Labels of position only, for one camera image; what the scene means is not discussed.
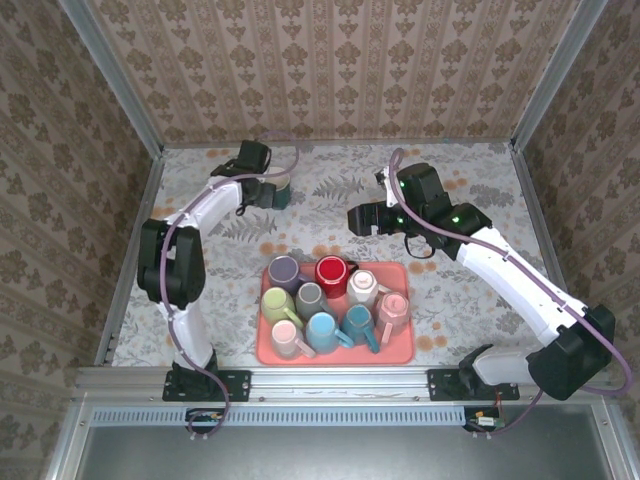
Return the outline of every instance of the wall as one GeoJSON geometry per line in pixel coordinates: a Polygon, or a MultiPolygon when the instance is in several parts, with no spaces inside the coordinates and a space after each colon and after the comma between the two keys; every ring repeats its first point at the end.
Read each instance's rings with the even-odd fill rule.
{"type": "MultiPolygon", "coordinates": [[[[611,0],[525,149],[570,290],[640,370],[640,3],[611,0]]],[[[624,400],[640,438],[640,387],[624,400]]]]}
{"type": "Polygon", "coordinates": [[[0,3],[0,478],[37,478],[90,365],[149,157],[56,1],[0,3]]]}
{"type": "Polygon", "coordinates": [[[164,142],[507,138],[578,0],[91,0],[164,142]]]}

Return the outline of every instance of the light blue mug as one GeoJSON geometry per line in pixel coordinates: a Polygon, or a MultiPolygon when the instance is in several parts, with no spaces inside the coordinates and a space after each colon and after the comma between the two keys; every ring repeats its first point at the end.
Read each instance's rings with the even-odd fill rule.
{"type": "Polygon", "coordinates": [[[338,322],[325,312],[316,313],[305,327],[307,343],[318,354],[335,351],[338,346],[352,348],[353,340],[340,331],[338,322]]]}

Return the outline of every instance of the table surface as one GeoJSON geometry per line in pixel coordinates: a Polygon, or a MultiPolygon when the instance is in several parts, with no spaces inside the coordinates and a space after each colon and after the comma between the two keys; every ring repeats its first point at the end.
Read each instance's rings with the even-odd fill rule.
{"type": "MultiPolygon", "coordinates": [[[[457,364],[484,343],[535,342],[528,327],[488,284],[443,253],[416,260],[402,235],[356,237],[346,213],[361,203],[384,200],[374,173],[398,146],[403,166],[436,167],[453,203],[484,211],[509,243],[545,272],[533,226],[506,144],[343,145],[307,147],[292,174],[292,201],[284,211],[250,208],[229,215],[212,232],[201,232],[207,283],[202,312],[221,366],[256,367],[256,321],[260,275],[270,260],[288,254],[313,262],[328,254],[360,261],[395,261],[407,268],[416,355],[409,365],[457,364]]],[[[165,150],[165,169],[154,218],[185,205],[216,165],[237,149],[165,150]]],[[[273,148],[273,164],[293,161],[293,147],[273,148]]],[[[420,239],[416,254],[428,253],[420,239]]],[[[118,338],[113,366],[168,366],[173,345],[165,320],[134,285],[118,338]]]]}

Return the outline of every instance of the purple mug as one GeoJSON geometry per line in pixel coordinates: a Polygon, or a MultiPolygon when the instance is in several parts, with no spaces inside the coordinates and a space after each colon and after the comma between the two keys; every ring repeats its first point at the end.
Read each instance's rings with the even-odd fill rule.
{"type": "Polygon", "coordinates": [[[272,287],[284,288],[294,297],[303,283],[311,281],[309,277],[300,272],[298,262],[288,255],[271,260],[267,272],[272,287]]]}

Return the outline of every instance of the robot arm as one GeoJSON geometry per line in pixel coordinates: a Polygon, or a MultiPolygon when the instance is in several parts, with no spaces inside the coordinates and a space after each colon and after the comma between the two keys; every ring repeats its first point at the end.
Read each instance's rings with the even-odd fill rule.
{"type": "MultiPolygon", "coordinates": [[[[271,151],[258,142],[243,141],[238,158],[216,168],[206,186],[194,198],[224,180],[243,173],[264,173],[269,166],[271,151]]],[[[214,356],[208,340],[198,298],[204,289],[205,265],[201,234],[208,234],[228,213],[242,215],[248,205],[270,208],[275,186],[256,179],[230,182],[216,188],[200,201],[180,222],[172,237],[167,261],[167,294],[169,303],[177,307],[173,315],[175,334],[193,362],[205,368],[214,356]]],[[[138,256],[138,286],[147,292],[149,300],[158,305],[165,319],[169,313],[160,297],[160,252],[169,227],[177,221],[184,209],[164,220],[147,220],[142,226],[138,256]]],[[[175,361],[181,367],[191,368],[179,352],[175,361]]]]}
{"type": "Polygon", "coordinates": [[[501,256],[480,245],[464,243],[425,229],[398,205],[391,190],[388,168],[376,175],[386,189],[386,201],[360,205],[348,212],[349,229],[356,235],[404,233],[406,238],[421,236],[435,253],[442,250],[489,283],[533,330],[541,345],[498,348],[484,345],[461,362],[461,376],[470,389],[479,382],[535,383],[550,396],[565,400],[611,361],[611,354],[581,324],[538,288],[512,262],[512,256],[538,281],[555,291],[565,306],[584,312],[584,319],[608,340],[613,339],[615,318],[602,305],[588,309],[544,278],[511,248],[491,220],[475,206],[452,205],[436,170],[426,163],[398,172],[398,190],[405,202],[422,219],[449,232],[491,243],[507,252],[501,256]],[[469,369],[462,365],[472,365],[469,369]]]}

